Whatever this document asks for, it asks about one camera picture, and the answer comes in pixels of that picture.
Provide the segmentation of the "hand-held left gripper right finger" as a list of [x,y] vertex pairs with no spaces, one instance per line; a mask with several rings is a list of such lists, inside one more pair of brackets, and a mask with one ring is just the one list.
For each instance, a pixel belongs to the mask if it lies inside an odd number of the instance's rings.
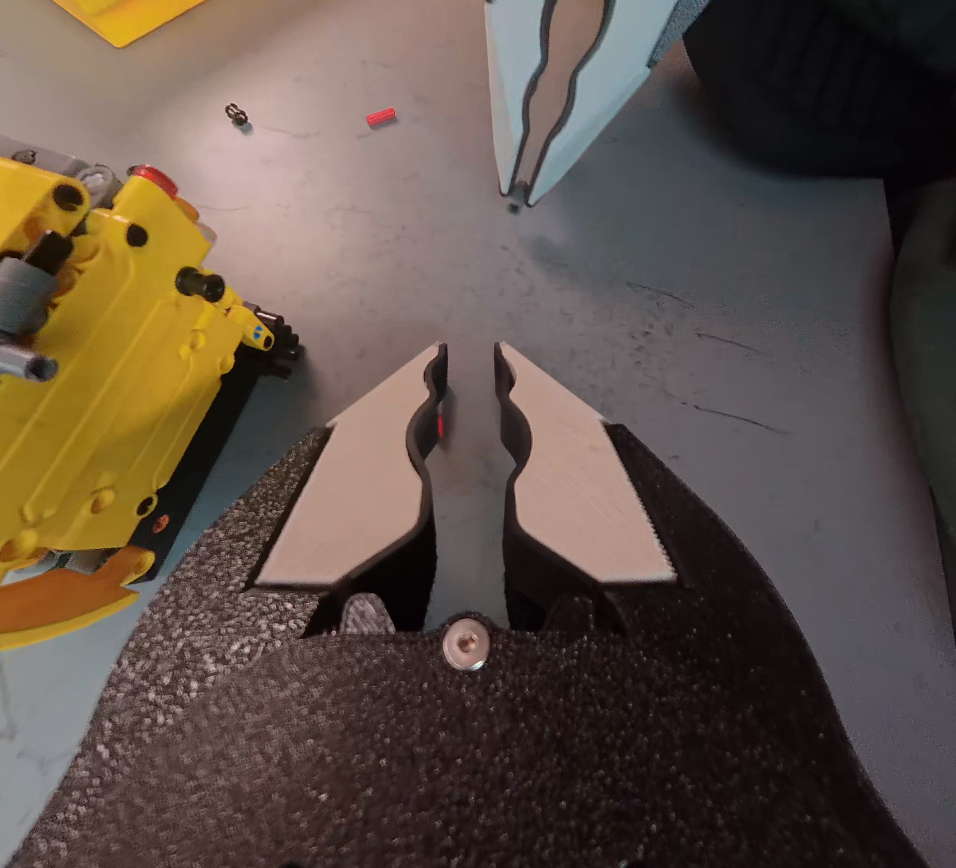
[[508,621],[537,631],[562,599],[672,587],[674,564],[604,416],[507,342],[494,345],[508,476],[503,562]]

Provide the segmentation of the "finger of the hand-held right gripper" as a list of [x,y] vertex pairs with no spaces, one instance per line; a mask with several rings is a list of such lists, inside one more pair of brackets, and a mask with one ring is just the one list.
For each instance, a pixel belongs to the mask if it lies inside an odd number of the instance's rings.
[[569,81],[569,113],[543,148],[529,187],[536,205],[580,159],[650,73],[678,0],[610,0],[594,47]]
[[484,0],[492,139],[501,194],[510,196],[529,134],[527,104],[543,68],[547,0]]

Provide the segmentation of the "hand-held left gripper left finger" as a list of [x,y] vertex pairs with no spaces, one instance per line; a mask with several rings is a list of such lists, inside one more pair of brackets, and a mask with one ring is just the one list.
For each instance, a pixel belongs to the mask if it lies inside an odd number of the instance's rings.
[[437,569],[425,460],[440,436],[448,345],[434,343],[320,431],[247,582],[317,598],[309,632],[338,628],[372,594],[400,632],[419,632]]

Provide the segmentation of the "yellow lego vehicle model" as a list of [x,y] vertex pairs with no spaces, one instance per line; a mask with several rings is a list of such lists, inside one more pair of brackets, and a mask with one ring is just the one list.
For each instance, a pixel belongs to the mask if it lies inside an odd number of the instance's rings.
[[156,577],[258,380],[302,347],[204,265],[159,169],[2,136],[1,648],[86,628]]

